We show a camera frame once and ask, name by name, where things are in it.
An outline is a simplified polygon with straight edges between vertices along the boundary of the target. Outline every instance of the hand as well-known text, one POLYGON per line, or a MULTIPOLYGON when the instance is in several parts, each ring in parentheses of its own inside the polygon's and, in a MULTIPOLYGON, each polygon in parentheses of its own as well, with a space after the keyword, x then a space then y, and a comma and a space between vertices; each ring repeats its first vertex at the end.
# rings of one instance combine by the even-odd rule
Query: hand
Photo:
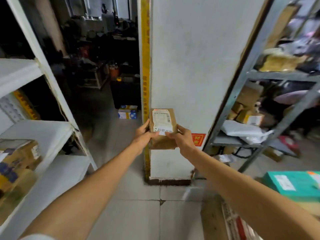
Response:
POLYGON ((187 157, 187 155, 196 148, 195 144, 192 140, 191 131, 182 127, 181 125, 177 125, 178 133, 169 133, 166 132, 165 135, 171 139, 174 139, 180 148, 180 153, 182 156, 187 157))
POLYGON ((149 143, 150 139, 159 135, 159 132, 149 132, 146 131, 147 126, 149 125, 149 119, 136 130, 136 135, 134 136, 131 144, 137 147, 139 154, 142 153, 142 150, 149 143))

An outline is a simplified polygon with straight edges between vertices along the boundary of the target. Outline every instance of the red paper sign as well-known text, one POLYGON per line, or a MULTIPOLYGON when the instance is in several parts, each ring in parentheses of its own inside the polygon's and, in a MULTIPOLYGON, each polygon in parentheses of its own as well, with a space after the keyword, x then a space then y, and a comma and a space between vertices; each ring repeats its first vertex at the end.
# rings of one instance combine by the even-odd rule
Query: red paper sign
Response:
POLYGON ((200 147, 205 138, 206 134, 196 134, 192 133, 192 140, 196 147, 200 147))

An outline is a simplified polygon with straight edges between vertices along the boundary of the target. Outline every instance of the metal shelving unit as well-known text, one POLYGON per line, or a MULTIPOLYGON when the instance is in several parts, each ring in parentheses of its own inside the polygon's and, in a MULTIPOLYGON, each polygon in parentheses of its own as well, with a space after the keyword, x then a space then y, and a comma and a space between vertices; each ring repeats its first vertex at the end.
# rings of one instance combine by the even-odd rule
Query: metal shelving unit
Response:
POLYGON ((28 22, 19 0, 6 0, 35 59, 0 59, 0 98, 23 85, 44 76, 66 121, 22 119, 8 124, 2 139, 31 139, 39 144, 42 161, 35 169, 37 181, 10 216, 0 226, 1 239, 17 239, 26 227, 55 198, 81 181, 86 172, 97 169, 79 131, 78 125, 62 95, 46 57, 28 22), (74 136, 84 156, 58 155, 68 139, 74 136))
POLYGON ((243 173, 250 164, 258 157, 260 153, 265 150, 270 143, 272 143, 281 133, 296 119, 296 117, 303 112, 308 106, 309 102, 317 98, 318 90, 320 89, 320 75, 310 75, 305 72, 259 72, 253 67, 265 47, 266 41, 272 32, 275 23, 278 20, 282 10, 290 0, 273 0, 269 12, 261 26, 261 29, 254 41, 249 55, 239 73, 237 81, 230 92, 224 108, 222 109, 219 118, 215 121, 214 127, 209 135, 209 139, 204 147, 204 152, 209 153, 212 146, 236 146, 236 147, 250 147, 257 148, 254 153, 247 159, 247 161, 240 167, 239 172, 243 173), (304 81, 314 82, 314 86, 308 93, 294 105, 294 108, 278 123, 274 128, 274 132, 269 135, 266 141, 260 145, 246 145, 238 137, 231 137, 224 134, 220 128, 227 118, 232 106, 234 105, 239 93, 241 92, 247 80, 290 80, 290 81, 304 81))

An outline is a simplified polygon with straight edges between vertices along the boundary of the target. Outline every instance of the brown baseboard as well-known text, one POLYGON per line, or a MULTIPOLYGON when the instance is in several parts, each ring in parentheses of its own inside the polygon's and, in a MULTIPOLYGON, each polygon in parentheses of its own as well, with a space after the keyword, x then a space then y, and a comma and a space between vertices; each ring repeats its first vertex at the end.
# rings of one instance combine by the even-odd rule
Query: brown baseboard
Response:
POLYGON ((191 179, 147 179, 148 185, 162 186, 188 186, 191 184, 191 179))

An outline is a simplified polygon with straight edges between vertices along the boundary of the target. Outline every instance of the tiled floor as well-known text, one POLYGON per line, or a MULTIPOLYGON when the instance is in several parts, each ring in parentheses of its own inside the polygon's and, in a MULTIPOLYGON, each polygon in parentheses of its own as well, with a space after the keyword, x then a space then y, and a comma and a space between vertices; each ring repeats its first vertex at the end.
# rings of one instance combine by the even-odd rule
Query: tiled floor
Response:
MULTIPOLYGON (((98 166, 101 166, 130 143, 141 118, 118 119, 108 85, 101 92, 88 89, 82 93, 81 99, 84 110, 81 113, 81 109, 76 108, 76 118, 79 124, 84 119, 93 121, 94 133, 88 146, 98 166)), ((302 141, 300 145, 303 159, 286 157, 276 163, 262 155, 245 173, 251 177, 261 177, 270 170, 320 169, 320 161, 316 160, 320 149, 316 144, 302 141)), ((238 169, 243 162, 239 159, 231 166, 238 169)), ((205 191, 206 180, 196 180, 191 186, 149 186, 144 183, 143 175, 141 155, 120 181, 88 239, 204 239, 201 201, 214 193, 205 191)))

